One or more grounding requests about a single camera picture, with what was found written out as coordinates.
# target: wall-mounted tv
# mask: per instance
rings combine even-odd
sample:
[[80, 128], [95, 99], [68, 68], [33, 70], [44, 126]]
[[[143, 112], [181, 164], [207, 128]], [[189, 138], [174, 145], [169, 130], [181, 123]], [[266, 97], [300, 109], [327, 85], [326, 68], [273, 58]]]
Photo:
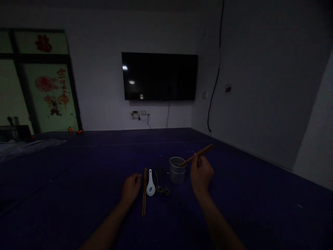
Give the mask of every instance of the wall-mounted tv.
[[121, 55], [125, 100], [194, 100], [197, 55]]

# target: chopsticks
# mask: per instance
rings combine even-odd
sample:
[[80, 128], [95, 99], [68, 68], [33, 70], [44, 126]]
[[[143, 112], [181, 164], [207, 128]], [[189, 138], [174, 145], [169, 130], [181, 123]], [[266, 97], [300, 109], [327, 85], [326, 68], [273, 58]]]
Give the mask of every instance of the chopsticks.
[[147, 197], [147, 168], [145, 168], [143, 179], [143, 197], [142, 197], [142, 217], [146, 215], [146, 197]]
[[[207, 147], [203, 148], [202, 150], [200, 150], [199, 152], [197, 152], [198, 158], [200, 156], [203, 156], [205, 153], [211, 151], [213, 148], [215, 148], [215, 146], [213, 144], [209, 144]], [[186, 161], [184, 161], [182, 164], [179, 165], [179, 167], [183, 167], [186, 164], [188, 164], [190, 161], [192, 161], [193, 156], [189, 159], [187, 159]]]

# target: stainless steel cup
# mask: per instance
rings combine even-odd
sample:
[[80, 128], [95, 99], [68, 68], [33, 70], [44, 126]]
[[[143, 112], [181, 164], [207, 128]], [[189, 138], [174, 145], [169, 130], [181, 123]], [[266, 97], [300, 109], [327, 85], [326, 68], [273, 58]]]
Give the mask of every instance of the stainless steel cup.
[[182, 164], [185, 160], [179, 157], [172, 157], [169, 160], [170, 163], [170, 180], [172, 183], [181, 185], [184, 182], [185, 178], [185, 166], [179, 167], [180, 164]]

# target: forearm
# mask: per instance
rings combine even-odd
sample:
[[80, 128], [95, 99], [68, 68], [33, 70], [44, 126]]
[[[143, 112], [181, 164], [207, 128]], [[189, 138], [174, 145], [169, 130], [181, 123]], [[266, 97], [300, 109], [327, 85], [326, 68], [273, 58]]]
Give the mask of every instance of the forearm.
[[81, 246], [80, 250], [108, 250], [131, 204], [120, 201], [112, 213], [103, 221], [90, 238]]
[[212, 240], [217, 249], [245, 249], [244, 245], [226, 222], [208, 192], [196, 195], [206, 219]]

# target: right hand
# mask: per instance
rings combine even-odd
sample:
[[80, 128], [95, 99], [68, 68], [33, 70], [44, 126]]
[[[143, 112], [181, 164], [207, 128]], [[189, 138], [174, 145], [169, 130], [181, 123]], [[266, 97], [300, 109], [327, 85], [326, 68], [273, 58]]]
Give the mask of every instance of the right hand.
[[141, 186], [141, 179], [142, 175], [135, 173], [125, 180], [124, 186], [122, 187], [121, 200], [127, 205], [132, 205], [133, 201], [138, 196]]
[[206, 157], [201, 156], [198, 159], [194, 153], [191, 165], [191, 183], [194, 194], [197, 198], [202, 195], [208, 194], [208, 185], [214, 175], [214, 170], [209, 164]]

